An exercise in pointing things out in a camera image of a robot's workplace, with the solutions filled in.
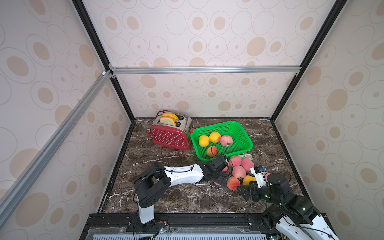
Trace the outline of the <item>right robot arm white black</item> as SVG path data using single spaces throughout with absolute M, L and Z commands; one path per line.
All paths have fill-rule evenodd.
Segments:
M 271 205 L 263 212 L 261 223 L 277 230 L 289 240 L 337 240 L 319 210 L 306 197 L 296 195 L 289 181 L 277 173 L 257 173 L 256 180 L 236 190 L 254 202 L 264 200 Z

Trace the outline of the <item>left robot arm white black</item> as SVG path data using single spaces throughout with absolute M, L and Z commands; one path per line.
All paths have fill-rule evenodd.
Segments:
M 174 186 L 214 181 L 225 185 L 229 177 L 223 170 L 229 166 L 226 155 L 218 155 L 209 162 L 197 161 L 190 166 L 166 167 L 154 163 L 134 180 L 134 202 L 138 205 L 139 219 L 145 225 L 155 219 L 155 204 Z

